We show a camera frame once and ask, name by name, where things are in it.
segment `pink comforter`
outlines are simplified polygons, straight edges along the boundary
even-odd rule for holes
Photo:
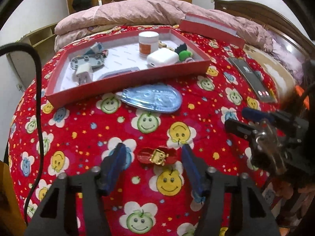
[[[237,35],[248,44],[266,52],[271,52],[272,37],[259,24],[241,17],[232,16],[219,10],[206,10],[197,5],[179,0],[126,0],[95,6],[85,11],[72,14],[61,20],[55,29],[55,49],[60,49],[79,38],[93,34],[84,31],[98,25],[121,26],[144,24],[179,24],[186,13],[192,13],[225,23],[237,30]]]

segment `black cable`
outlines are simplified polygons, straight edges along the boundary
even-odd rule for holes
[[[39,169],[38,174],[36,176],[35,182],[33,183],[32,188],[30,189],[24,205],[24,221],[26,225],[27,222],[27,207],[30,202],[31,196],[33,195],[43,173],[43,165],[44,165],[44,142],[43,142],[43,135],[42,135],[42,125],[41,125],[41,91],[42,91],[42,63],[40,61],[40,57],[37,51],[26,43],[10,43],[0,47],[0,56],[15,52],[15,51],[22,51],[26,52],[31,55],[32,59],[35,63],[35,70],[36,70],[36,123],[37,123],[37,132],[38,132],[38,140],[39,140]]]

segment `blue correction tape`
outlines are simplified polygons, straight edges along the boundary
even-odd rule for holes
[[[122,102],[152,112],[171,113],[182,104],[181,94],[170,85],[144,85],[117,92]]]

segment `red box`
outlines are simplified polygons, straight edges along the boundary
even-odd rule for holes
[[[155,29],[154,31],[160,34],[171,33],[172,35],[176,36],[182,42],[186,43],[191,50],[198,54],[203,59],[203,61],[180,63],[164,67],[150,68],[136,72],[122,73],[120,75],[111,76],[106,79],[94,81],[88,84],[80,85],[54,93],[59,74],[61,73],[63,67],[66,66],[64,65],[64,63],[70,53],[88,48],[96,42],[107,42],[125,37],[138,36],[139,33],[143,31],[136,30],[123,32],[117,35],[108,35],[81,45],[71,47],[66,50],[66,52],[60,57],[60,60],[57,62],[56,68],[50,77],[50,81],[48,83],[46,91],[47,99],[55,108],[59,108],[66,104],[84,98],[93,97],[95,95],[100,95],[103,93],[114,92],[136,85],[148,84],[156,82],[160,79],[173,78],[191,74],[205,74],[207,72],[207,69],[210,65],[209,56],[201,49],[199,49],[193,42],[172,29]]]
[[[203,23],[193,22],[187,18],[195,19],[196,21],[200,21]],[[231,28],[228,25],[225,25],[223,23],[217,22],[215,20],[205,18],[202,16],[194,15],[194,14],[187,14],[186,18],[180,23],[180,29],[185,32],[190,32],[194,34],[199,34],[208,38],[221,40],[233,45],[236,45],[240,47],[241,49],[244,48],[245,40],[234,36],[230,33],[227,33],[225,31],[222,31],[218,28],[212,27],[210,25],[217,24],[222,26],[223,28],[228,28],[230,30],[236,31],[236,29]]]

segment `screw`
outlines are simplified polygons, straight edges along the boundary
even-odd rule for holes
[[[209,167],[208,172],[209,173],[216,173],[216,168],[215,167]]]
[[[247,173],[242,173],[242,179],[247,179],[249,175]]]
[[[98,172],[100,172],[100,167],[99,166],[94,166],[91,170],[94,173],[98,173]]]
[[[65,179],[67,177],[67,174],[66,173],[60,173],[59,175],[58,175],[58,178],[59,179]]]

